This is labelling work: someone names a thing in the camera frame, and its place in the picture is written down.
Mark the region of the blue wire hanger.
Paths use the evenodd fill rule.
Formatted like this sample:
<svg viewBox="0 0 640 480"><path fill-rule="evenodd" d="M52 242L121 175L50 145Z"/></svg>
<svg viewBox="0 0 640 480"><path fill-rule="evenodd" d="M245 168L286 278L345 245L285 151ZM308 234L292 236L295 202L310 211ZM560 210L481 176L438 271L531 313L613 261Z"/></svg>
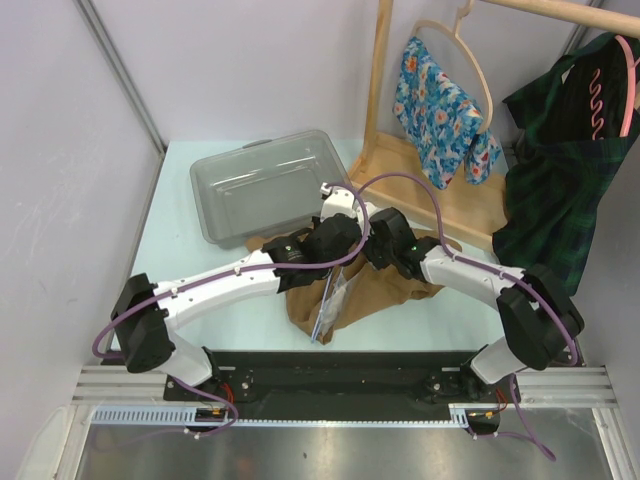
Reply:
<svg viewBox="0 0 640 480"><path fill-rule="evenodd" d="M311 332L312 343L318 342L319 337L324 337L335 325L347 295L347 285L343 267L329 275Z"/></svg>

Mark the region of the tan garment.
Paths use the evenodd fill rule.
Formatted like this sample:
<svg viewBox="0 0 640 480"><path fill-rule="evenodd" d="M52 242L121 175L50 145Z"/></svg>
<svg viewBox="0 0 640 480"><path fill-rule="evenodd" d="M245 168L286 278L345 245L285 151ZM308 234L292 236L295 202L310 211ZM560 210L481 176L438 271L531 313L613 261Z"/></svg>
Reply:
<svg viewBox="0 0 640 480"><path fill-rule="evenodd" d="M331 273L340 268L333 268ZM406 279L393 266L376 270L363 254L343 268L348 282L347 295L335 325L324 337L319 337L318 343L322 345L330 343L337 330L396 305L432 298L443 289L441 285ZM310 338L329 275L286 293L289 321Z"/></svg>

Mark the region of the blue floral skirt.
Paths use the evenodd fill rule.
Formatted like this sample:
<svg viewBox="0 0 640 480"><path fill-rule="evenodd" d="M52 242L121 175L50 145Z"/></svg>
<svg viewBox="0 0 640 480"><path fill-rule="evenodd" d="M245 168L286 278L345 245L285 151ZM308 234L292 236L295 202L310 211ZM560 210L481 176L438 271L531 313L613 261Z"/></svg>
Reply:
<svg viewBox="0 0 640 480"><path fill-rule="evenodd" d="M459 170L465 181L488 180L502 153L472 96L454 83L423 41L412 37L402 55L392 111L416 148L421 171L445 190Z"/></svg>

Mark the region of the green plaid garment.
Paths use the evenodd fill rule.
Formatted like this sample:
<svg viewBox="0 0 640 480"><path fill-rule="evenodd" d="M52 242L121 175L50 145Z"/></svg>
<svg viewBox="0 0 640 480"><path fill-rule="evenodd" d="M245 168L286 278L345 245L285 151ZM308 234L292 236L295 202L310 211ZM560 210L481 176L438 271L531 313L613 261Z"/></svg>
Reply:
<svg viewBox="0 0 640 480"><path fill-rule="evenodd" d="M548 267L569 294L582 279L598 205L639 136L635 108L627 137L591 139L592 59L614 35L560 57L503 101L523 137L505 177L507 223L492 235L494 253L507 266Z"/></svg>

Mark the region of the pink plastic hanger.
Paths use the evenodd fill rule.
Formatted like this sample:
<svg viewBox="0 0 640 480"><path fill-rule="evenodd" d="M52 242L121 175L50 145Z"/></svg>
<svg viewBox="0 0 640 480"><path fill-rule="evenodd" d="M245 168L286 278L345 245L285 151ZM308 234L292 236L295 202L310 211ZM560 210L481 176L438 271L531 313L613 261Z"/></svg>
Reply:
<svg viewBox="0 0 640 480"><path fill-rule="evenodd" d="M619 34L592 59L588 87L592 140L625 138L630 134L638 65L632 42Z"/></svg>

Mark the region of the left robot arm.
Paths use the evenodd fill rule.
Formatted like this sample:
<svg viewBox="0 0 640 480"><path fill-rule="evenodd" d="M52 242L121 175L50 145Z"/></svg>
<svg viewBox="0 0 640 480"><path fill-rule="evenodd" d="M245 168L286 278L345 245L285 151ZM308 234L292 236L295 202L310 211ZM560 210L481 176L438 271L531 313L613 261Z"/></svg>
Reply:
<svg viewBox="0 0 640 480"><path fill-rule="evenodd" d="M325 278L355 257L366 241L367 227L364 220L336 214L201 275L160 283L144 274L131 277L112 312L128 372L158 370L185 383L199 399L214 397L221 387L220 374L207 351L184 340L179 329L214 309Z"/></svg>

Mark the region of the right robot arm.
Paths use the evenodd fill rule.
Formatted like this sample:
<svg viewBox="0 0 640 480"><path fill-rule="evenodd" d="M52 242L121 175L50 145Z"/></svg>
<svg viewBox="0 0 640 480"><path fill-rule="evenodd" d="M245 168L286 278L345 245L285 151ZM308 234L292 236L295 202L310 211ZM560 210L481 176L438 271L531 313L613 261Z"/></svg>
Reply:
<svg viewBox="0 0 640 480"><path fill-rule="evenodd" d="M503 378L522 369L545 370L576 347L584 319L562 282L547 267L504 267L467 257L433 237L417 238L396 208L367 206L364 246L376 269L395 267L409 280L452 288L498 312L504 335L483 347L461 376L463 393L484 401Z"/></svg>

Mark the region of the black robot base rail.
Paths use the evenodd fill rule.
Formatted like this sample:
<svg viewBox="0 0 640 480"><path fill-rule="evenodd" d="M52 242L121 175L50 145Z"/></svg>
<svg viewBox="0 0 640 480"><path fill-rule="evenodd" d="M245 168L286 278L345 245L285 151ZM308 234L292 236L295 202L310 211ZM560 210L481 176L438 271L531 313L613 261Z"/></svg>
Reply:
<svg viewBox="0 0 640 480"><path fill-rule="evenodd" d="M159 407L101 407L99 426L196 439L236 426L452 426L495 432L520 397L514 377L485 385L468 351L435 353L213 351L212 379L186 388L164 376Z"/></svg>

